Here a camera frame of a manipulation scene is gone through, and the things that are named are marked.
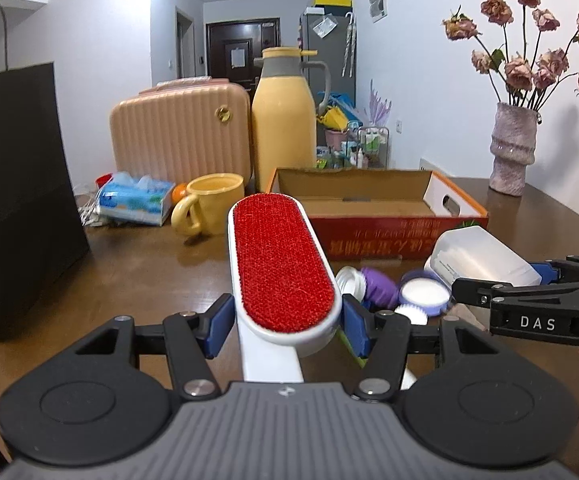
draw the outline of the white cap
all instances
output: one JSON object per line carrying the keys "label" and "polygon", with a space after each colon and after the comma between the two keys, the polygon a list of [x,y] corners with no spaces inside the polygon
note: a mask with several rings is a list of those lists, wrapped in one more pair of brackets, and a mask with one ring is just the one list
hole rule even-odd
{"label": "white cap", "polygon": [[362,272],[354,267],[343,267],[336,274],[336,283],[342,294],[351,294],[358,301],[365,299],[367,280]]}
{"label": "white cap", "polygon": [[415,305],[404,304],[398,307],[394,312],[396,314],[401,314],[402,316],[408,317],[413,325],[426,325],[427,324],[427,314],[421,308]]}
{"label": "white cap", "polygon": [[414,278],[401,286],[401,304],[413,304],[428,316],[439,316],[451,298],[448,288],[431,278]]}

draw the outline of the orange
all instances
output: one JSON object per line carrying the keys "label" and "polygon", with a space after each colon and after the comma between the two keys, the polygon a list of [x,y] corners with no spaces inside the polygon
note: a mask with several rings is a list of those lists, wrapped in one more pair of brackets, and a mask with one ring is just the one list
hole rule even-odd
{"label": "orange", "polygon": [[178,186],[176,186],[172,190],[172,203],[173,203],[173,205],[176,205],[183,198],[185,198],[186,194],[187,194],[187,184],[178,184]]}

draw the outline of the pink suitcase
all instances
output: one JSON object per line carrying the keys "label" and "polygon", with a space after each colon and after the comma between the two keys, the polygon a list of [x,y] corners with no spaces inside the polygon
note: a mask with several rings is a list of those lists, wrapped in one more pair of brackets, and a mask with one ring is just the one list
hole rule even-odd
{"label": "pink suitcase", "polygon": [[111,112],[116,166],[177,184],[209,173],[252,176],[250,98],[233,83],[148,92]]}
{"label": "pink suitcase", "polygon": [[166,90],[177,90],[180,88],[185,88],[188,86],[197,86],[200,84],[218,84],[218,83],[229,83],[229,79],[213,79],[212,76],[202,75],[198,77],[186,77],[183,79],[175,79],[173,81],[165,81],[159,83],[154,87],[147,88],[138,92],[138,95],[149,94],[151,92],[162,92]]}

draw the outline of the red bristle pad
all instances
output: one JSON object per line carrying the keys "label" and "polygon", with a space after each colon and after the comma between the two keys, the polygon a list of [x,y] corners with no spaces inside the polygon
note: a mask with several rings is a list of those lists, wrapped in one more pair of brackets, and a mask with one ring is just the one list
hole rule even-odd
{"label": "red bristle pad", "polygon": [[256,194],[234,210],[242,304],[261,327],[302,332],[329,314],[332,282],[296,203]]}

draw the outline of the leaf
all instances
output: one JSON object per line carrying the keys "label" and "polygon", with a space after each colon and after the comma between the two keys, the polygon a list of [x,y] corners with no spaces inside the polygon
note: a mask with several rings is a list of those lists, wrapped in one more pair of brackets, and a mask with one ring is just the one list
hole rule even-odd
{"label": "leaf", "polygon": [[505,54],[499,48],[492,52],[492,68],[494,70],[498,70],[498,67],[501,65],[503,61],[505,61]]}

